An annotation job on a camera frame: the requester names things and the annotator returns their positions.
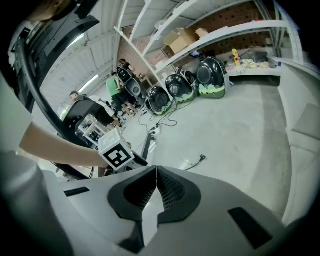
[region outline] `person in green shirt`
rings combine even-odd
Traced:
[[[123,110],[127,112],[129,116],[131,116],[129,109],[133,111],[134,115],[137,113],[136,108],[128,100],[127,92],[122,90],[120,80],[116,72],[112,72],[111,77],[106,80],[106,89],[108,90],[112,101],[117,105],[121,105]]]

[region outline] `black egg-shaped chair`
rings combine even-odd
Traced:
[[[165,80],[165,86],[177,103],[190,102],[196,97],[192,83],[181,74],[169,75]]]
[[[169,95],[161,86],[152,87],[145,100],[146,108],[154,115],[161,116],[171,108]]]
[[[130,70],[125,69],[121,65],[116,67],[116,73],[128,93],[138,98],[141,94],[141,83],[139,79]]]
[[[207,57],[201,61],[196,78],[201,97],[221,99],[230,86],[230,79],[223,63],[215,57]]]

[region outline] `white cube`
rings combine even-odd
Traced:
[[[135,157],[117,129],[99,139],[99,155],[116,171]]]

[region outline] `black vent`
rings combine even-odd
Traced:
[[[158,224],[185,220],[200,204],[201,192],[187,180],[163,166],[157,168],[157,188],[160,191],[164,212],[158,215]]]
[[[254,249],[263,246],[272,239],[272,236],[244,209],[238,207],[228,212]]]
[[[158,172],[157,187],[162,196],[164,210],[170,209],[185,196],[184,186],[163,171]]]
[[[142,221],[142,211],[157,187],[157,168],[151,166],[116,185],[108,193],[108,202],[119,217]]]
[[[154,174],[150,172],[140,179],[137,179],[124,189],[124,198],[129,203],[143,211],[154,191],[156,190],[156,181],[154,178]]]

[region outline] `person sitting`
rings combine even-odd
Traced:
[[[136,69],[133,66],[131,66],[124,58],[119,60],[119,64],[120,64],[120,67],[126,70],[130,70],[132,72],[136,71]]]
[[[131,116],[130,110],[133,111],[133,115],[137,113],[136,108],[129,102],[128,93],[123,91],[116,72],[112,72],[111,77],[106,80],[106,89],[115,104],[121,106],[128,116]]]
[[[94,101],[90,99],[89,97],[79,94],[76,90],[72,91],[70,93],[70,98],[72,102],[76,101]],[[113,130],[116,126],[120,128],[122,131],[124,128],[118,121],[118,119],[112,118],[106,111],[104,107],[101,107],[99,111],[96,113],[95,119],[97,119],[102,125],[107,127],[110,131]]]

